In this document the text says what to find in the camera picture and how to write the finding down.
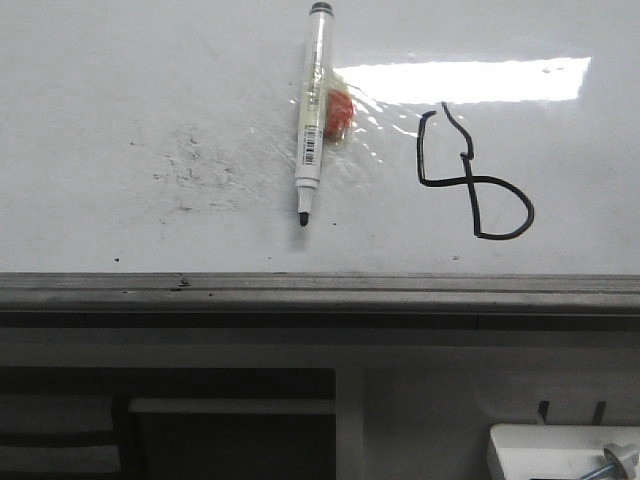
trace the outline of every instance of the white surface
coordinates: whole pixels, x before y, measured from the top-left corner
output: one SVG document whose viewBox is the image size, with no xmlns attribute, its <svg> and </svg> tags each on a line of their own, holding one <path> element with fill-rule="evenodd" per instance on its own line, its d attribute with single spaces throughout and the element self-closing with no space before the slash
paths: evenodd
<svg viewBox="0 0 640 480">
<path fill-rule="evenodd" d="M 607 463 L 609 443 L 640 445 L 640 427 L 495 425 L 489 467 L 494 480 L 576 479 Z"/>
<path fill-rule="evenodd" d="M 640 273 L 636 0 L 334 1 L 358 128 L 326 156 L 303 230 L 311 3 L 4 0 L 0 270 Z M 476 239 L 464 186 L 419 185 L 418 115 L 436 100 L 473 135 L 474 173 L 533 200 L 520 239 Z M 436 178 L 462 172 L 443 120 Z M 523 220 L 478 190 L 487 231 Z"/>
</svg>

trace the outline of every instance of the marker barcode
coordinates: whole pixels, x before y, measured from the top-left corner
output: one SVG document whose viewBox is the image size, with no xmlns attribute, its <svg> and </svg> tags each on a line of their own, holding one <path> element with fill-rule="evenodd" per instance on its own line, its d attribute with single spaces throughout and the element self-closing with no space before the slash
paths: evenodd
<svg viewBox="0 0 640 480">
<path fill-rule="evenodd" d="M 316 159 L 316 144 L 318 141 L 318 127 L 307 125 L 304 127 L 304 164 L 313 165 Z"/>
</svg>

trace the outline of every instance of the metal frame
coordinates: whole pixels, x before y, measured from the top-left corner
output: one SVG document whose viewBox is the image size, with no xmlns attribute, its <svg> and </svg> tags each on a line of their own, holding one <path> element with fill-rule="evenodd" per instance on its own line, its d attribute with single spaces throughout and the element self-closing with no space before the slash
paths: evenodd
<svg viewBox="0 0 640 480">
<path fill-rule="evenodd" d="M 0 311 L 640 315 L 640 276 L 0 274 Z"/>
</svg>

